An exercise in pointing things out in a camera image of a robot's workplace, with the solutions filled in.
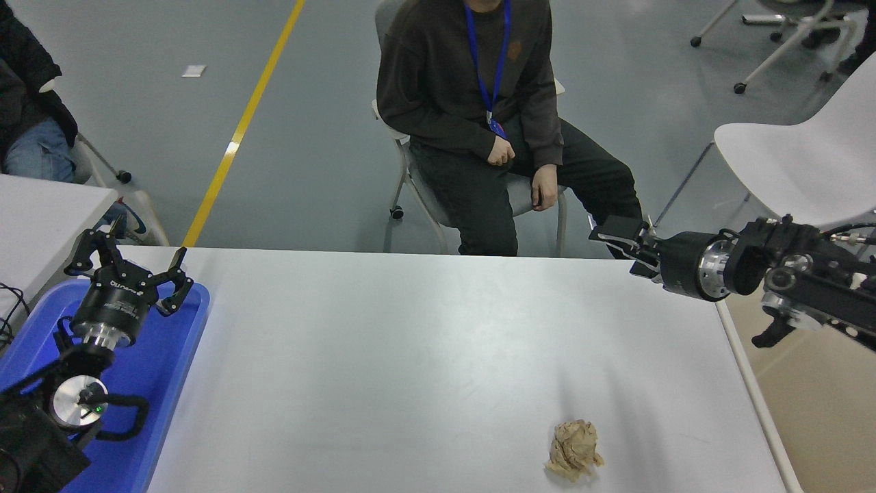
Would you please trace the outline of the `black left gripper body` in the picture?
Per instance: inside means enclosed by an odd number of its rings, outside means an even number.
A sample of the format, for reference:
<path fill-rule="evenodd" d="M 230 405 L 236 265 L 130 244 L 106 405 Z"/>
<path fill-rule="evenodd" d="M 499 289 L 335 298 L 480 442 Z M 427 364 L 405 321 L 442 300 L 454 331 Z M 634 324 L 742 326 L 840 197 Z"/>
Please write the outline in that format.
<path fill-rule="evenodd" d="M 151 306 L 157 302 L 157 288 L 144 278 L 97 273 L 72 318 L 72 332 L 79 339 L 97 329 L 114 329 L 120 339 L 135 341 L 140 336 Z"/>

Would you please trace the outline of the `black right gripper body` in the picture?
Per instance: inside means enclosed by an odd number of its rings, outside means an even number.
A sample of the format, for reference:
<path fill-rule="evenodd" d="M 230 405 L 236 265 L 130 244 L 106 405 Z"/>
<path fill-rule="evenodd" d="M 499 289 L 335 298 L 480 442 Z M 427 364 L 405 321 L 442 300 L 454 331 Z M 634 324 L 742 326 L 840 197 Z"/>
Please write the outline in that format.
<path fill-rule="evenodd" d="M 655 243 L 660 260 L 660 277 L 665 290 L 692 299 L 712 301 L 699 281 L 699 265 L 707 247 L 714 242 L 712 233 L 685 231 Z"/>

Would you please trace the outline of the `person's left hand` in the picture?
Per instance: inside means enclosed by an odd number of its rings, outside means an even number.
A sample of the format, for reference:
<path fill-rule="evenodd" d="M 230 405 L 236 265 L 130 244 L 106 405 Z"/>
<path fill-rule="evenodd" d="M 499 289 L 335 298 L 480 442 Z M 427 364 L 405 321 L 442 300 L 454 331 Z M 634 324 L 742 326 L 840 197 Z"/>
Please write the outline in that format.
<path fill-rule="evenodd" d="M 559 199 L 558 166 L 538 166 L 531 181 L 532 208 L 544 212 L 553 208 Z"/>

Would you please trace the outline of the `person's right hand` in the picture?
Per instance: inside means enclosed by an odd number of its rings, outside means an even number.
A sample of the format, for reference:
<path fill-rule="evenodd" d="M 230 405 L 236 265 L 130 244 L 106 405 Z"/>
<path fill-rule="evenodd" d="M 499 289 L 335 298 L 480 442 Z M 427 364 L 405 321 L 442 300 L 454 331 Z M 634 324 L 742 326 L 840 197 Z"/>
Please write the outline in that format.
<path fill-rule="evenodd" d="M 515 151 L 510 141 L 501 136 L 495 136 L 492 148 L 486 162 L 491 166 L 506 166 L 508 162 L 515 159 Z"/>

